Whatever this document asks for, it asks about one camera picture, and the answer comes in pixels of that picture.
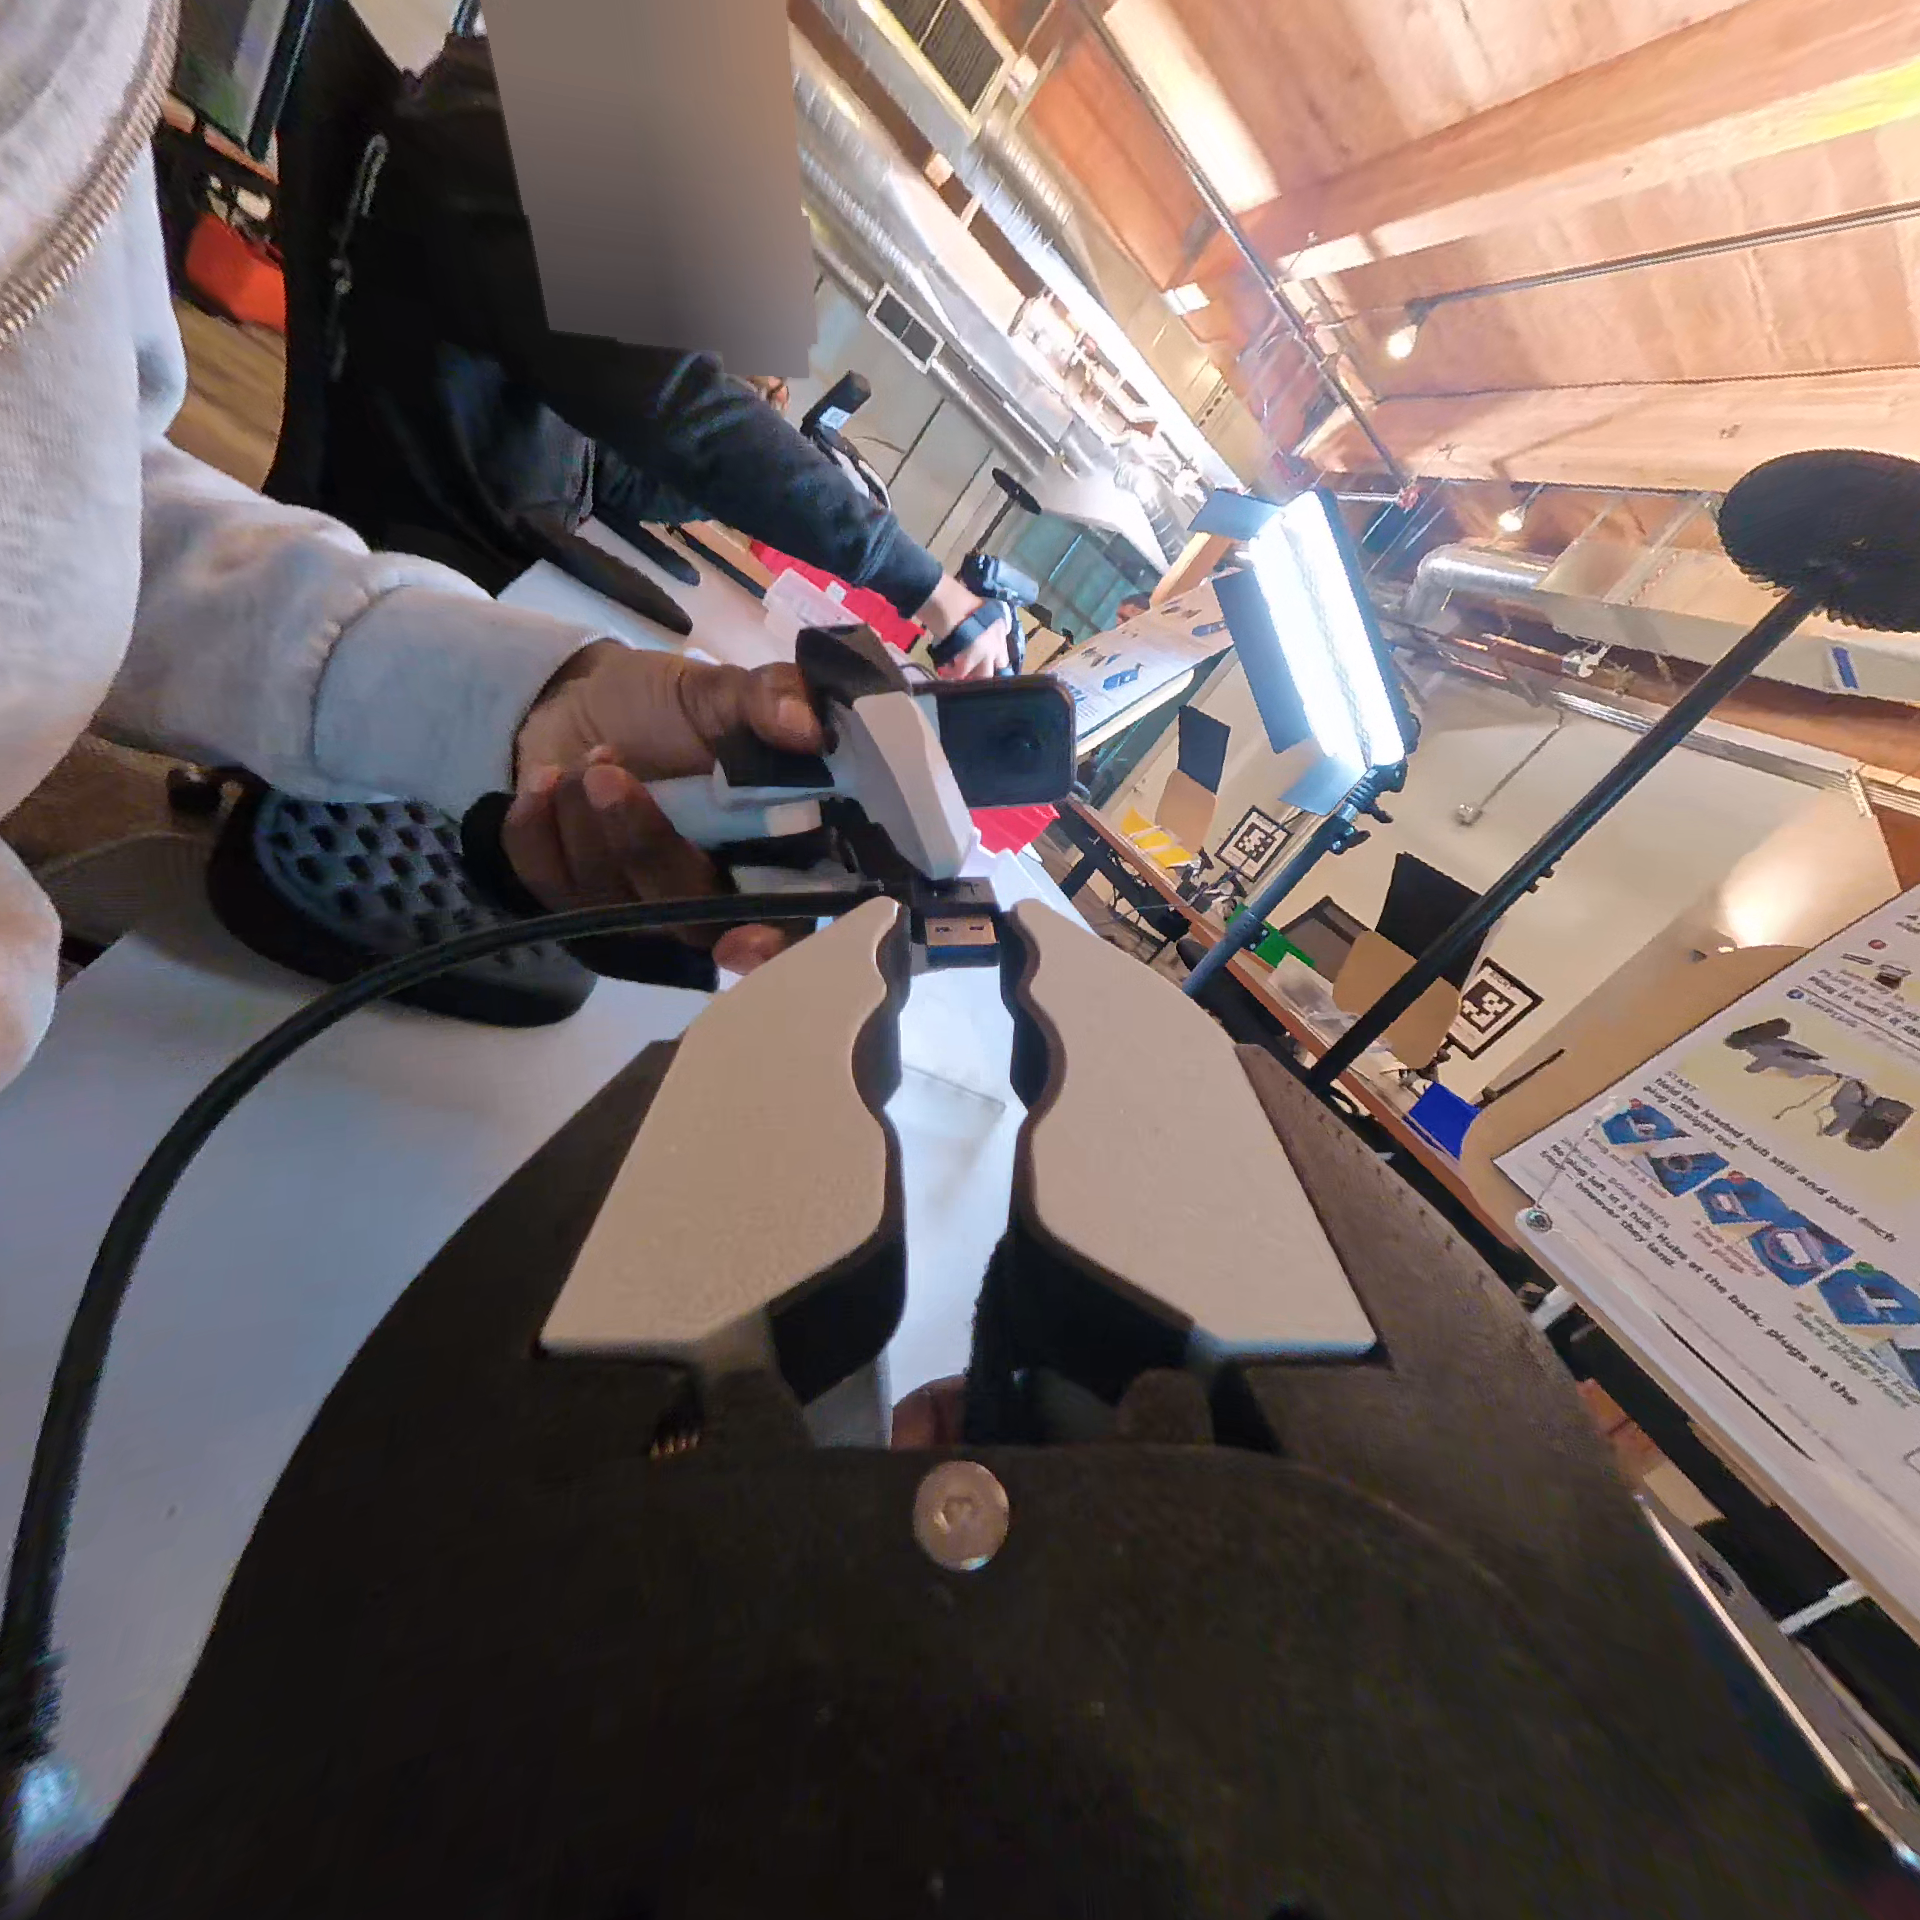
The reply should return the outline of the black round-headed pole stand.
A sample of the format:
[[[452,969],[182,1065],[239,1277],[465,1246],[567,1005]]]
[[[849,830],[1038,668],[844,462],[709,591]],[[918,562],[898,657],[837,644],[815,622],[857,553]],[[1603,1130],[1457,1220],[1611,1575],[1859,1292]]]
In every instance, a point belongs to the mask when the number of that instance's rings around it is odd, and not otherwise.
[[[1725,558],[1749,580],[1775,589],[1775,604],[1356,1018],[1308,1070],[1313,1094],[1331,1094],[1457,961],[1475,961],[1507,913],[1810,619],[1828,617],[1863,633],[1918,626],[1916,459],[1863,449],[1788,453],[1725,492],[1716,532]]]

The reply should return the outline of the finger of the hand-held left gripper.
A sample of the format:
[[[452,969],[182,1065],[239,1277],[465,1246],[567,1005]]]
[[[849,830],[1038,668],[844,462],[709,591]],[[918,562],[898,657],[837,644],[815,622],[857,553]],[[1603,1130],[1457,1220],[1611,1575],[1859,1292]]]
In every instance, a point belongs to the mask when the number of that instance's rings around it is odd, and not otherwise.
[[[927,709],[913,690],[829,702],[833,793],[926,879],[958,879],[977,828]]]

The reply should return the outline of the wooden poster board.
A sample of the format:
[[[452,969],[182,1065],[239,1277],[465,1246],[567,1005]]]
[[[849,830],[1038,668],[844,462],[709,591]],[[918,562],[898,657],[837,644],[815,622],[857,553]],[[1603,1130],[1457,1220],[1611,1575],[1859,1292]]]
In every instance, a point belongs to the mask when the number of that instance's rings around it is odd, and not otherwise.
[[[1490,1082],[1460,1148],[1463,1182],[1476,1211],[1507,1233],[1526,1197],[1498,1169],[1501,1154],[1547,1124],[1583,1114],[1606,1087],[1805,950],[1802,943],[1701,955],[1659,943],[1639,950]]]

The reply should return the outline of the silver ventilation duct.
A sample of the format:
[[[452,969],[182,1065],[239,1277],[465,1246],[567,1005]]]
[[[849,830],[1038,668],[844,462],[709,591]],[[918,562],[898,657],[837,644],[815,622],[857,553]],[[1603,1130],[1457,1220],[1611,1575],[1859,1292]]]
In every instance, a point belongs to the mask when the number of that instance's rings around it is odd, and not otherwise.
[[[882,4],[791,4],[807,215],[934,326],[1034,466],[1197,500],[1234,471],[1105,302],[1073,209],[1001,111],[966,114]]]

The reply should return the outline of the black floor lamp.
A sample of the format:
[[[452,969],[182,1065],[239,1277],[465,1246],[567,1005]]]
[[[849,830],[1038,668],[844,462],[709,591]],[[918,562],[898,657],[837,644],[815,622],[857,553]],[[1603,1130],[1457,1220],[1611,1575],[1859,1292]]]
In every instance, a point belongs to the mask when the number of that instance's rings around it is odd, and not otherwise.
[[[993,492],[983,507],[986,519],[964,534],[959,547],[963,559],[970,559],[974,553],[1001,553],[1005,539],[1018,539],[1026,523],[1043,516],[1041,500],[1020,473],[995,465],[990,481]]]

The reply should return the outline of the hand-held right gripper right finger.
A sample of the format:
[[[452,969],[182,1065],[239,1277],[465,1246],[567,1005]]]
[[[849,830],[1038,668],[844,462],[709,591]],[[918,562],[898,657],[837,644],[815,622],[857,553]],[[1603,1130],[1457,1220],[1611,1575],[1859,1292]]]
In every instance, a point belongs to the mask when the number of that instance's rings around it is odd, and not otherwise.
[[[1214,1443],[1268,1371],[1378,1331],[1234,1043],[1063,913],[1001,922],[1015,1141],[966,1369],[972,1443]]]

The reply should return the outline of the led light panel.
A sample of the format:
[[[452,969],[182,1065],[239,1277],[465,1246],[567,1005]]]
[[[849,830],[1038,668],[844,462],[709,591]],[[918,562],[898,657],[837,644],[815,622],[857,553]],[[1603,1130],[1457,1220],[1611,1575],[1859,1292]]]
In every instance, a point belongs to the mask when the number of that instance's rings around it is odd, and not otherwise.
[[[1231,543],[1215,604],[1281,761],[1281,803],[1331,814],[1364,779],[1374,795],[1399,791],[1420,719],[1333,495],[1215,489],[1190,529]]]

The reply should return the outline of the silver duct elbow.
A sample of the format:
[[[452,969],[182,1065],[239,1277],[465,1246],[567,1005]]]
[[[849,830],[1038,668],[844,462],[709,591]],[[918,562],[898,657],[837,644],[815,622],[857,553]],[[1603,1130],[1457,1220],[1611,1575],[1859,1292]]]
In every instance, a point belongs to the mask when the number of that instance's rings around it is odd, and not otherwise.
[[[1466,633],[1501,617],[1553,626],[1579,604],[1579,591],[1555,580],[1549,559],[1486,543],[1441,543],[1417,562],[1396,622],[1430,636]]]

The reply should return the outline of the black perforated pad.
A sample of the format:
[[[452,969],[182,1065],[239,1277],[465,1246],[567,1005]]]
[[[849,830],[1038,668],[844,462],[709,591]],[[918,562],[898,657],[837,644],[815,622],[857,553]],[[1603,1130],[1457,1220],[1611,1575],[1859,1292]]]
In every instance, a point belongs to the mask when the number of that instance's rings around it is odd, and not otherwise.
[[[342,985],[505,916],[467,879],[460,828],[413,799],[301,799],[249,791],[206,869],[236,941],[282,969]],[[495,950],[394,997],[436,1018],[534,1029],[577,1018],[595,973],[555,943]]]

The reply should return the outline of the person's left hand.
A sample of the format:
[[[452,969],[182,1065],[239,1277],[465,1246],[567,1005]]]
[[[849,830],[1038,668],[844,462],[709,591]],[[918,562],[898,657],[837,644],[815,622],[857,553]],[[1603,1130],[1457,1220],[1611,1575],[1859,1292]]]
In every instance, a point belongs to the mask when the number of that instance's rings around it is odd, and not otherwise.
[[[822,724],[797,668],[689,662],[599,641],[572,658],[516,735],[514,798],[499,833],[542,907],[610,907],[727,892],[651,789],[705,778],[730,735],[819,754]]]

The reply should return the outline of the instruction poster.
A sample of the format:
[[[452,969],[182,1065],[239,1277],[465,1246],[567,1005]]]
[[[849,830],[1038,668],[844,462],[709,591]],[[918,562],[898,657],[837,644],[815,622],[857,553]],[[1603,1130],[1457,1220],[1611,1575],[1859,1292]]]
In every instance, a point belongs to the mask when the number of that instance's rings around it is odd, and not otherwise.
[[[1089,754],[1175,699],[1229,649],[1215,582],[1207,580],[1111,630],[1076,641],[1046,661],[1043,675],[1067,690],[1074,746]]]
[[[1573,1050],[1469,1135],[1521,1244],[1906,1635],[1918,1606],[1908,889],[1636,1062]]]

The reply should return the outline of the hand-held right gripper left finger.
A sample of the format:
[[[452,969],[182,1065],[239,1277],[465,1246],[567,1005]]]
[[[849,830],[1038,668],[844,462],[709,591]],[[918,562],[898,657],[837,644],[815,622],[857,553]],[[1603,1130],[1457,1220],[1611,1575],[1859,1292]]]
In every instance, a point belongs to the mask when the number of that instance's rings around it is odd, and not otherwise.
[[[905,1309],[898,1090],[907,933],[891,898],[717,994],[682,1037],[551,1305],[553,1359],[697,1382],[863,1375]]]

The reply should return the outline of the person's white hoodie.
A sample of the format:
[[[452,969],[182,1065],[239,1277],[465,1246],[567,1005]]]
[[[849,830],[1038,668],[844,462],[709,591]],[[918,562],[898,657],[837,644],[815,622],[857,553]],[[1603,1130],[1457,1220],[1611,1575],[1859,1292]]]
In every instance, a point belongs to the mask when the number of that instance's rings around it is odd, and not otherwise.
[[[154,127],[177,4],[5,4],[3,798],[105,706],[323,785],[354,772],[366,548],[165,438],[186,383]]]

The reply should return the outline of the black light stand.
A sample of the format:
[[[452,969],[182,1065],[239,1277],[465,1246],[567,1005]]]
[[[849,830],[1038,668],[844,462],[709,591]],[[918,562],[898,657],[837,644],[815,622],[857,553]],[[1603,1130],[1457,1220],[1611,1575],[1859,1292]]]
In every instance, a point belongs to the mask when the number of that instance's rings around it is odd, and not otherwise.
[[[1276,907],[1282,906],[1285,895],[1292,893],[1323,857],[1333,857],[1366,839],[1366,830],[1361,828],[1362,819],[1389,825],[1389,819],[1380,812],[1380,799],[1385,795],[1402,793],[1406,779],[1406,759],[1364,772],[1354,789],[1337,799],[1323,819],[1318,819],[1306,839],[1292,839],[1292,851],[1277,870],[1257,884],[1241,913],[1211,941],[1205,957],[1188,969],[1181,985],[1183,997],[1197,1002],[1238,953],[1254,946]]]

